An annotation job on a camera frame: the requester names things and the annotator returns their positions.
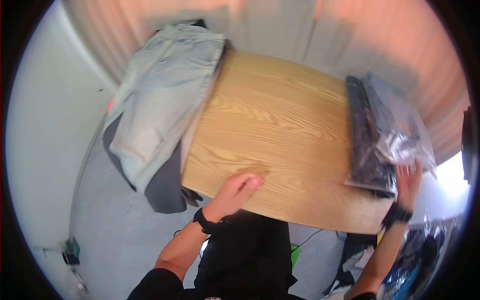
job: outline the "hand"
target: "hand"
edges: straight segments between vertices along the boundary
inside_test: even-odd
[[[218,223],[223,217],[239,211],[264,181],[253,173],[242,173],[228,177],[215,198],[202,209],[205,219]]]
[[[421,163],[415,159],[415,171],[412,166],[395,166],[396,186],[398,188],[397,203],[405,210],[413,212],[415,200],[421,184]]]

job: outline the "wooden board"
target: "wooden board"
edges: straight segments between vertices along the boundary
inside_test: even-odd
[[[202,115],[182,184],[214,197],[253,171],[265,185],[244,209],[318,228],[376,234],[391,200],[346,186],[349,111],[343,81],[276,58],[233,53]]]

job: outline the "curtain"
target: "curtain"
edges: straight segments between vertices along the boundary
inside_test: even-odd
[[[64,0],[93,55],[121,82],[129,57],[165,24],[203,18],[240,51],[345,79],[373,72],[422,117],[437,164],[461,150],[466,80],[441,22],[421,0]]]

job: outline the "black wristband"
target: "black wristband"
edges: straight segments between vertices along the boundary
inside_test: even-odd
[[[220,224],[223,223],[223,221],[220,221],[218,223],[207,221],[201,208],[197,210],[197,212],[193,216],[193,222],[198,222],[198,224],[202,226],[202,232],[206,234],[213,234],[215,231],[218,230]]]
[[[385,215],[382,224],[386,230],[389,230],[395,221],[408,223],[410,219],[412,219],[412,215],[413,214],[411,212],[405,211],[400,205],[398,205],[397,202],[393,202],[392,206]]]

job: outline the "white wall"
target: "white wall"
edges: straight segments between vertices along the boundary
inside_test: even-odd
[[[83,48],[57,0],[33,34],[12,89],[6,128],[12,202],[28,246],[66,299],[68,267],[55,247],[69,236],[79,170],[115,83]]]
[[[445,220],[462,215],[467,208],[470,192],[463,175],[461,152],[437,167],[438,180],[426,172],[410,223]]]

